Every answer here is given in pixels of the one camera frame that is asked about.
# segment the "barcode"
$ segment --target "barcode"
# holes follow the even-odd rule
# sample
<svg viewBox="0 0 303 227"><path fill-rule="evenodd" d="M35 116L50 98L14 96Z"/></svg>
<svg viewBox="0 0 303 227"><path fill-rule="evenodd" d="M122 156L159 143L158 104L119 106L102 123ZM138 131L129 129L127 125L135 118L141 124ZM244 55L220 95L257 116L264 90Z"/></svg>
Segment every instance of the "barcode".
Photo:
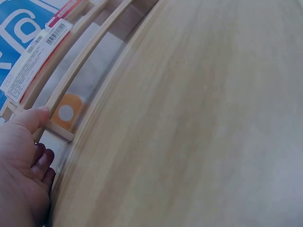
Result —
<svg viewBox="0 0 303 227"><path fill-rule="evenodd" d="M46 43L51 45L54 40L57 38L58 34L60 34L60 32L66 28L65 24L60 24L59 27L56 28L56 30L52 33L52 35L47 39Z"/></svg>
<svg viewBox="0 0 303 227"><path fill-rule="evenodd" d="M34 48L38 45L38 43L41 41L43 39L43 37L42 36L39 36L35 41L34 41L34 43L31 45L31 47L28 49L28 53L31 53L33 50L34 50Z"/></svg>

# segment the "white sticker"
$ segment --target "white sticker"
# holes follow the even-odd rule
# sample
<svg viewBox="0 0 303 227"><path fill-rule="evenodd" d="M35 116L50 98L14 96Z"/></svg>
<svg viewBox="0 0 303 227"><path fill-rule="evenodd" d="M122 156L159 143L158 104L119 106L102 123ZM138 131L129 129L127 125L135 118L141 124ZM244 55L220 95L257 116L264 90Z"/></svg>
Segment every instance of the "white sticker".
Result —
<svg viewBox="0 0 303 227"><path fill-rule="evenodd" d="M32 51L37 47L37 45L42 41L44 37L46 37L47 32L42 30L39 35L33 39L32 43L26 48L26 50L22 53L20 58L15 63L14 67L10 70L9 74L6 76L5 80L3 81L0 90L4 93L7 92L11 82L25 63L25 61L29 58Z"/></svg>
<svg viewBox="0 0 303 227"><path fill-rule="evenodd" d="M56 23L56 25L32 50L30 56L17 72L5 93L7 97L16 103L21 101L28 86L35 78L45 61L71 29L72 24L64 19L60 19L58 23Z"/></svg>

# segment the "blue box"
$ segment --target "blue box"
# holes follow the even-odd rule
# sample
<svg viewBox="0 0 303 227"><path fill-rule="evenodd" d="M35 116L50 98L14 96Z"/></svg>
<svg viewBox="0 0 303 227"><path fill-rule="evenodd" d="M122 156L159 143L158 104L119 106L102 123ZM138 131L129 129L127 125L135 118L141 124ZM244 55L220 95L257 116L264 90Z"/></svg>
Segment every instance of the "blue box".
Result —
<svg viewBox="0 0 303 227"><path fill-rule="evenodd" d="M0 0L0 83L22 52L45 28L55 7L40 0ZM6 98L0 92L0 109Z"/></svg>

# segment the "wood grain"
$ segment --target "wood grain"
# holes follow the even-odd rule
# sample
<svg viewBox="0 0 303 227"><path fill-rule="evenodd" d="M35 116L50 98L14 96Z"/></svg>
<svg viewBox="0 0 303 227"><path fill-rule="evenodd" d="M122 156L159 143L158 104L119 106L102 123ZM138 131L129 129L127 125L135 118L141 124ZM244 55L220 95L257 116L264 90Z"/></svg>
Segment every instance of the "wood grain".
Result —
<svg viewBox="0 0 303 227"><path fill-rule="evenodd" d="M303 224L295 0L160 0L96 95L53 226Z"/></svg>

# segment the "fingernail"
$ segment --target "fingernail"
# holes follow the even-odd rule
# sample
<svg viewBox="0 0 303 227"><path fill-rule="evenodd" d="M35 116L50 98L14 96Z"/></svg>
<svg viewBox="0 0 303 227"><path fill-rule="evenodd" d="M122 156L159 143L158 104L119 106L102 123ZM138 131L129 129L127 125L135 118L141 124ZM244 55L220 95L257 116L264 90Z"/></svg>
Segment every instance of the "fingernail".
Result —
<svg viewBox="0 0 303 227"><path fill-rule="evenodd" d="M49 110L49 109L47 108L47 106L41 106L41 107L39 107L39 109L41 109L41 110Z"/></svg>

